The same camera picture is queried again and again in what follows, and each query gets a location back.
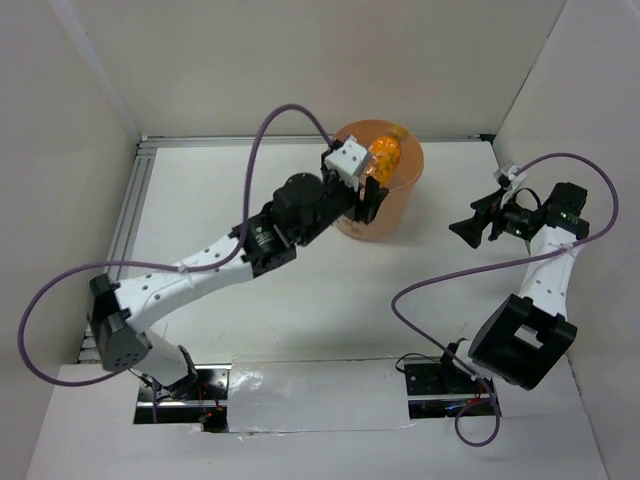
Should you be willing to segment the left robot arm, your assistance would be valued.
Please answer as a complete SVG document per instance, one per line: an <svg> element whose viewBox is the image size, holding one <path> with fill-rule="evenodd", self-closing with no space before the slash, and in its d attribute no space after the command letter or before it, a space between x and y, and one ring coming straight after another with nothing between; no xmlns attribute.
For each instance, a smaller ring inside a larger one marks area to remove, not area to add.
<svg viewBox="0 0 640 480"><path fill-rule="evenodd" d="M367 178L356 188L335 172L299 173L249 218L213 245L185 258L170 272L115 282L106 274L89 282L89 325L105 371L136 369L171 397L196 390L198 375L187 350L155 335L151 327L169 313L222 288L248 282L284 266L342 216L375 219L388 189Z"/></svg>

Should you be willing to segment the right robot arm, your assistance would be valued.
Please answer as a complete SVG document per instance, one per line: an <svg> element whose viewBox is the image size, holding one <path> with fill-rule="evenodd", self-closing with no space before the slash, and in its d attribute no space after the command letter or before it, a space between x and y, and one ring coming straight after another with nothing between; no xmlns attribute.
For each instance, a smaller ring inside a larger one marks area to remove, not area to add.
<svg viewBox="0 0 640 480"><path fill-rule="evenodd" d="M587 237L590 225L580 218L587 190L558 183L548 199L529 210L504 188L471 204L474 215L449 229L477 248L486 227L490 241L506 233L529 244L530 257L554 251L552 258L528 264L521 289L511 294L482 325L472 340L451 347L458 358L440 363L436 379L448 392L460 391L471 379L471 369L500 377L525 390L534 389L573 344L577 327L567 320L566 296L571 271L580 252L574 242Z"/></svg>

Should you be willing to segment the peach capybara plastic bin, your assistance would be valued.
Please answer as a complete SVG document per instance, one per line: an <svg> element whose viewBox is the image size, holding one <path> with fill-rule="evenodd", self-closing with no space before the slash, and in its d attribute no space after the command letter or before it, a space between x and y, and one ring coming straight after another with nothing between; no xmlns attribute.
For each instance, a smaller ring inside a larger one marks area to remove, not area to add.
<svg viewBox="0 0 640 480"><path fill-rule="evenodd" d="M345 140L354 136L357 141L368 147L376 138L386 134L394 124L386 120L359 120L343 126L334 137ZM412 196L413 188L424 169L424 153L418 139L407 132L401 143L400 164L394 170L389 183L389 194L381 203L375 219L370 224L358 223L342 216L336 222L336 228L343 234L361 241L374 241L388 235L400 226L401 220Z"/></svg>

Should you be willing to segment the orange juice bottle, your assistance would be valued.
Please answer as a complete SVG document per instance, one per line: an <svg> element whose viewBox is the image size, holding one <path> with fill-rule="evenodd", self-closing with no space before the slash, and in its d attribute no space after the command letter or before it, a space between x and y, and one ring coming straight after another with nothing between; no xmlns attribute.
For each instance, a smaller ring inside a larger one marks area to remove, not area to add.
<svg viewBox="0 0 640 480"><path fill-rule="evenodd" d="M400 163L402 145L407 136L406 129L394 125L371 143L368 148L371 158L361 175L363 182L371 177L383 187L390 183Z"/></svg>

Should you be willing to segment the white taped cover sheet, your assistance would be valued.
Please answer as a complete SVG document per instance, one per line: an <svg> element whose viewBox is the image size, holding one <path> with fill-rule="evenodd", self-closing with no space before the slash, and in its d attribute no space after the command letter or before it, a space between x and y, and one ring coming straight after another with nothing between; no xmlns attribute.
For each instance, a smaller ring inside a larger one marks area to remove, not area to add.
<svg viewBox="0 0 640 480"><path fill-rule="evenodd" d="M390 359L236 362L227 393L234 433L391 431L412 425Z"/></svg>

